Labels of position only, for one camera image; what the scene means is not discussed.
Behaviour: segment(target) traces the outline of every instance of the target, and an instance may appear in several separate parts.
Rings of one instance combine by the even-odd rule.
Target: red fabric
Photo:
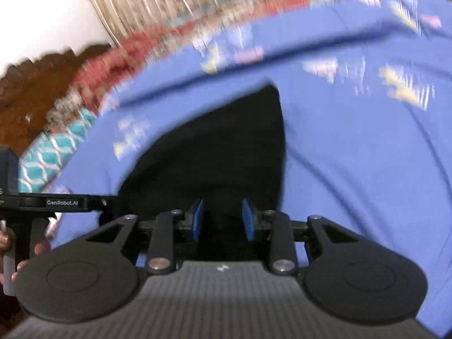
[[[284,10],[305,6],[308,3],[309,0],[266,0],[257,3],[254,11],[243,16],[242,19],[245,21],[274,15]],[[193,31],[196,23],[196,21],[191,21],[176,29],[152,27],[145,31],[132,33],[121,42],[120,47],[111,49],[106,54],[88,61],[74,77],[72,87],[78,91],[86,108],[97,113],[105,93],[124,79],[141,71],[153,48],[158,47],[162,55],[169,53],[168,48],[161,44],[163,38],[182,39],[187,37]]]

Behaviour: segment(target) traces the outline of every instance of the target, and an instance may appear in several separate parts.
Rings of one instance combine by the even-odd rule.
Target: hand
[[[7,251],[11,247],[11,237],[8,236],[5,232],[0,231],[0,284],[3,285],[5,278],[3,275],[3,252]],[[40,253],[43,253],[45,251],[50,250],[50,243],[48,240],[38,243],[34,248],[34,253],[36,255],[39,255]],[[22,261],[17,265],[17,271],[19,271],[21,268],[24,267],[24,265],[27,263],[28,260]],[[14,273],[11,276],[11,279],[14,280],[17,276],[17,273]],[[20,310],[16,311],[10,311],[12,302],[9,301],[6,305],[6,310],[9,311],[8,315],[10,318],[8,321],[0,315],[0,338],[3,337],[3,335],[7,334],[9,330],[11,330],[13,327],[15,327],[17,324],[19,324],[23,318],[24,313]]]
[[[3,284],[3,282],[5,281],[5,278],[3,276],[3,251],[8,250],[11,247],[11,238],[10,236],[8,236],[5,232],[1,232],[0,231],[0,284]],[[40,253],[46,252],[50,250],[50,243],[48,240],[44,240],[38,244],[36,244],[36,246],[34,247],[34,253],[36,255],[39,255]],[[17,272],[23,268],[26,263],[28,262],[28,260],[24,260],[19,262],[19,264],[17,264]],[[14,279],[16,278],[17,273],[14,273],[11,276],[11,279],[14,281]]]

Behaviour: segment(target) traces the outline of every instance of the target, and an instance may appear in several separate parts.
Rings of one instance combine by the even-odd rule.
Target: black fabric
[[[17,302],[16,297],[4,295],[3,287],[0,287],[0,318],[9,321],[12,315],[20,312],[20,305]]]
[[[121,186],[114,215],[149,220],[202,198],[207,213],[199,258],[253,259],[241,201],[249,197],[259,209],[277,208],[284,156],[279,93],[267,85],[157,140]]]

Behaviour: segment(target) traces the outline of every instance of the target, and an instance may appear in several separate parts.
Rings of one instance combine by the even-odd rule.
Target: blue fabric
[[[324,215],[419,264],[429,293],[418,319],[445,335],[452,323],[452,42],[447,24],[432,25],[419,10],[438,15],[450,7],[411,2],[353,0],[291,12],[213,34],[204,52],[186,47],[147,67],[111,92],[53,191],[116,194],[162,134],[271,81],[287,146],[280,209],[296,220]],[[53,246],[96,227],[96,213],[66,214]],[[298,253],[306,264],[301,245]]]

